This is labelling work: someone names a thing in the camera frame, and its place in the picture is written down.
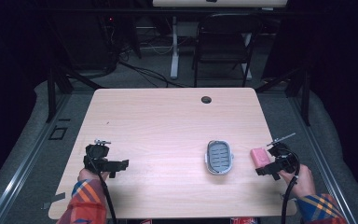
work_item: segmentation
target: plaid shirt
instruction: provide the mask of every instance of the plaid shirt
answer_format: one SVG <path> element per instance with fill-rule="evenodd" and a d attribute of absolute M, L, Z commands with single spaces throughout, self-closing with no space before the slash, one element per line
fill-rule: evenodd
<path fill-rule="evenodd" d="M 339 212 L 337 201 L 329 194 L 316 194 L 299 198 L 297 205 L 305 223 L 347 223 Z"/>
<path fill-rule="evenodd" d="M 106 222 L 106 208 L 101 182 L 87 179 L 75 184 L 72 200 L 57 223 L 93 223 Z"/>

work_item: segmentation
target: pink block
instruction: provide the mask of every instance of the pink block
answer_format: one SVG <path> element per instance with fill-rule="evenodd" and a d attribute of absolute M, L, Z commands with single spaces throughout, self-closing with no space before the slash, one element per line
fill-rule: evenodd
<path fill-rule="evenodd" d="M 251 156 L 256 169 L 271 163 L 269 160 L 269 155 L 267 155 L 267 151 L 262 147 L 252 149 Z"/>

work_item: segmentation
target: chair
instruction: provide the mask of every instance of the chair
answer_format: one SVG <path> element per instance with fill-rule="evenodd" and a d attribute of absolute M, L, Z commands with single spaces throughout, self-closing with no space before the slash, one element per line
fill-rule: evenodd
<path fill-rule="evenodd" d="M 255 37 L 262 29 L 262 22 L 249 14 L 213 14 L 203 18 L 198 26 L 193 69 L 194 87 L 197 87 L 199 63 L 246 63 L 242 86 L 252 58 Z M 249 43 L 245 37 L 250 35 Z"/>

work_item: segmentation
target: chair seat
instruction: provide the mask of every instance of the chair seat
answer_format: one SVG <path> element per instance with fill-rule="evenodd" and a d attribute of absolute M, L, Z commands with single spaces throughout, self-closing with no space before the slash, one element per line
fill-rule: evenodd
<path fill-rule="evenodd" d="M 200 36 L 199 61 L 207 63 L 238 63 L 248 57 L 241 34 Z"/>

